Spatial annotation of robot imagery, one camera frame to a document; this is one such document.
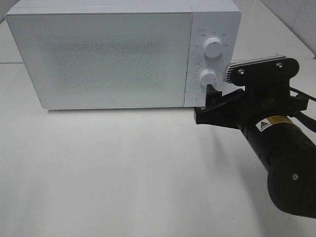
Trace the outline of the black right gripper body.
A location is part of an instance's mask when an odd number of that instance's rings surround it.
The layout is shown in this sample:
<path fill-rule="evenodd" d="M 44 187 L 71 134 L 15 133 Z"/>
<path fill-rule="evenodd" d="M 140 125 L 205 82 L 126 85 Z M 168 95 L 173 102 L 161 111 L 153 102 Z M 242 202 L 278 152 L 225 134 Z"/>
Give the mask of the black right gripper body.
<path fill-rule="evenodd" d="M 295 100 L 284 96 L 253 95 L 239 89 L 222 96 L 209 108 L 194 108 L 196 124 L 208 124 L 241 131 L 295 131 L 289 119 Z"/>

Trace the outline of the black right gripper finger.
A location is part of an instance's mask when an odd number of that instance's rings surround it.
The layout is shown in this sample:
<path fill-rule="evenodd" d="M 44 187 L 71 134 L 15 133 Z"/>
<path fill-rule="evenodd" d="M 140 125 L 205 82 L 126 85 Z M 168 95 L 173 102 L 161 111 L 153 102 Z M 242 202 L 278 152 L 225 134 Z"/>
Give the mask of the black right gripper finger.
<path fill-rule="evenodd" d="M 206 87 L 205 107 L 209 108 L 216 105 L 221 97 L 222 91 L 218 91 L 213 85 L 208 84 Z"/>

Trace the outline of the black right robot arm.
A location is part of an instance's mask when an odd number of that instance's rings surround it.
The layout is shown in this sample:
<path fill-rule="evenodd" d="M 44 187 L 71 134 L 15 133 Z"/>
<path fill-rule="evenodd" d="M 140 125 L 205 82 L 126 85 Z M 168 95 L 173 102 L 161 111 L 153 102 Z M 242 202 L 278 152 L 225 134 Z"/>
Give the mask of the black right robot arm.
<path fill-rule="evenodd" d="M 268 173 L 273 204 L 292 215 L 316 216 L 316 146 L 295 125 L 289 98 L 238 89 L 227 95 L 208 85 L 205 108 L 195 108 L 197 124 L 238 129 Z"/>

